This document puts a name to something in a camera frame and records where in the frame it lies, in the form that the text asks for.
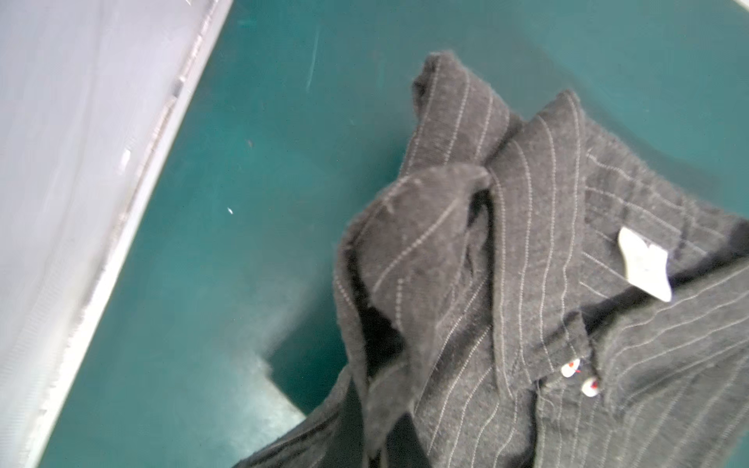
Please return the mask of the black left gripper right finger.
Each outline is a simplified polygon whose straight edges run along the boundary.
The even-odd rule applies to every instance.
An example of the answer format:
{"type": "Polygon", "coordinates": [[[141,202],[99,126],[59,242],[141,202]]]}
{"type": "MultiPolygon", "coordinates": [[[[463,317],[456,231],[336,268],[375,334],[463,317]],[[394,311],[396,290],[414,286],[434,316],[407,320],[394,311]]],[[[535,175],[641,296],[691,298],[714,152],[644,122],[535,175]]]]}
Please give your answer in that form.
{"type": "Polygon", "coordinates": [[[388,468],[430,468],[431,463],[419,442],[413,417],[404,413],[387,436],[385,466],[388,468]]]}

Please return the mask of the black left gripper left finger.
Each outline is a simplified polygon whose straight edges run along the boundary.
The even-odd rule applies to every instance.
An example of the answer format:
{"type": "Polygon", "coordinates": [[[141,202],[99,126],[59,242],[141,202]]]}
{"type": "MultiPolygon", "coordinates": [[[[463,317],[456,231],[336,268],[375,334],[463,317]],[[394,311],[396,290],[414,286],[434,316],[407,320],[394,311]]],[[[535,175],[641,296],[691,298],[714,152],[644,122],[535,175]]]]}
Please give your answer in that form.
{"type": "Polygon", "coordinates": [[[335,466],[363,468],[370,466],[365,450],[364,419],[358,391],[350,384],[343,405],[343,415],[335,439],[335,466]]]}

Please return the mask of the dark grey pinstriped shirt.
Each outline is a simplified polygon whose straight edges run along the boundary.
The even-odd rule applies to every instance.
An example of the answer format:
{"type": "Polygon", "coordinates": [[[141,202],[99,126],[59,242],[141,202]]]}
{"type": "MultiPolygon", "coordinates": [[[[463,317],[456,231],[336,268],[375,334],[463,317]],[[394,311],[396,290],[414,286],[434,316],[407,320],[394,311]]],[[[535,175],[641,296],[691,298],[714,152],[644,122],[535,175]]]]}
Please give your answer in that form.
{"type": "Polygon", "coordinates": [[[431,467],[721,467],[748,428],[748,222],[654,173],[561,93],[529,121],[449,52],[398,179],[334,271],[347,363],[246,467],[369,467],[413,417],[431,467]]]}

